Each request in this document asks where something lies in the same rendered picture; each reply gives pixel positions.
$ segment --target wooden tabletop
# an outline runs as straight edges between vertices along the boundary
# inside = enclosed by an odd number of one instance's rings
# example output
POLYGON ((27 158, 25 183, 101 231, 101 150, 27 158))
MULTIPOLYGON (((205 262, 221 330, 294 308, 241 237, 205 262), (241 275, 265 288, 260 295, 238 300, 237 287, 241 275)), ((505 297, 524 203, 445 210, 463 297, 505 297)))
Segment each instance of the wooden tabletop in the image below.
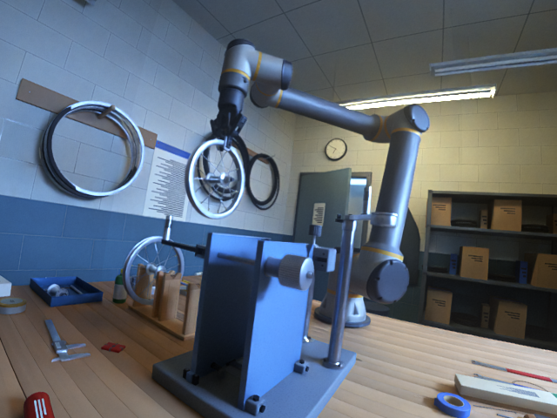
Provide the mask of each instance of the wooden tabletop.
MULTIPOLYGON (((27 310, 0 315, 0 417, 22 418, 25 397, 35 392, 49 394, 56 418, 199 416, 151 379, 154 363, 191 351, 193 341, 171 337, 128 310, 127 304, 113 304, 112 283, 93 285, 104 291, 102 302, 69 307, 48 307, 29 287, 12 287, 13 296, 27 300, 27 310), (46 319, 68 344, 86 343, 75 352, 91 357, 50 362, 56 355, 46 319), (119 354, 101 350, 107 342, 126 348, 119 354)), ((329 329, 312 319, 313 338, 328 341, 329 329)), ((369 327, 346 329, 344 348, 356 352, 358 359, 320 415, 324 418, 447 417, 433 399, 439 392, 456 393, 455 373, 521 379, 557 393, 557 384, 471 364, 477 360, 556 376, 557 354, 537 348, 375 315, 369 327)), ((472 417, 497 413, 473 407, 472 417)))

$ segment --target red pencil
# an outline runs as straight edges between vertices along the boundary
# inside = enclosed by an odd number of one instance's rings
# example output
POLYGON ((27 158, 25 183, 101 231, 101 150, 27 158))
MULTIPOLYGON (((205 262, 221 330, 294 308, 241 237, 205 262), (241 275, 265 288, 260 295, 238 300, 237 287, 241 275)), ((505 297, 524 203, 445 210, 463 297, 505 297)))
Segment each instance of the red pencil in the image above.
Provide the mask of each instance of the red pencil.
POLYGON ((483 366, 483 367, 494 368, 495 370, 500 370, 501 372, 508 372, 508 373, 520 374, 521 376, 533 377, 534 379, 540 379, 541 381, 552 381, 553 383, 557 383, 557 380, 551 379, 549 377, 539 376, 537 374, 531 374, 531 373, 527 373, 527 372, 521 372, 519 370, 512 370, 511 368, 494 366, 493 364, 481 363, 481 362, 476 361, 476 360, 472 360, 472 364, 479 364, 480 366, 483 366))

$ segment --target clock face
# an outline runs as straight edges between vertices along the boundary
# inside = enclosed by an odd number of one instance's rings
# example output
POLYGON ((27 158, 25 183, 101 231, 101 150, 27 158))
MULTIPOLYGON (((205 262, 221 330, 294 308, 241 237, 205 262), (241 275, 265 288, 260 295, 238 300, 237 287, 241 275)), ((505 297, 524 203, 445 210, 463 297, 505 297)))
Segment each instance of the clock face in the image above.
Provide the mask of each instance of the clock face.
POLYGON ((340 138, 331 139, 325 147, 325 155, 331 161, 339 161, 346 155, 346 151, 348 151, 348 146, 340 138))

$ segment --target blue painted wall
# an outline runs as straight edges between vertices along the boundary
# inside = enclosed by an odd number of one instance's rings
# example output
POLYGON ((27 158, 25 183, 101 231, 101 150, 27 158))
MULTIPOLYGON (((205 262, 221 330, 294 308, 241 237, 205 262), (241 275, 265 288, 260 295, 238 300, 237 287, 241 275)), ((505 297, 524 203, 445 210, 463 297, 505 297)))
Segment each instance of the blue painted wall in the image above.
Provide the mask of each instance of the blue painted wall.
MULTIPOLYGON (((0 195, 0 275, 15 285, 28 285, 31 277, 114 280, 130 250, 163 229, 163 219, 0 195)), ((172 223, 172 239, 185 244, 205 244, 208 233, 292 240, 276 233, 172 223)), ((184 256, 185 275, 203 269, 202 259, 189 252, 184 256)))

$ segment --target green bottle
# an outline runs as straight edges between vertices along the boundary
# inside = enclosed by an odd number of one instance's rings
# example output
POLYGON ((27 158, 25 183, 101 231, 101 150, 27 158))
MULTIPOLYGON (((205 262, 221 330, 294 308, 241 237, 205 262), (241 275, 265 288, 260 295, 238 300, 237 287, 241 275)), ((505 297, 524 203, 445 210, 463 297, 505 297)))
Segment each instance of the green bottle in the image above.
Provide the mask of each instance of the green bottle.
POLYGON ((128 293, 124 287, 124 269, 120 270, 120 274, 114 280, 114 293, 112 294, 112 301, 114 303, 125 303, 128 293))

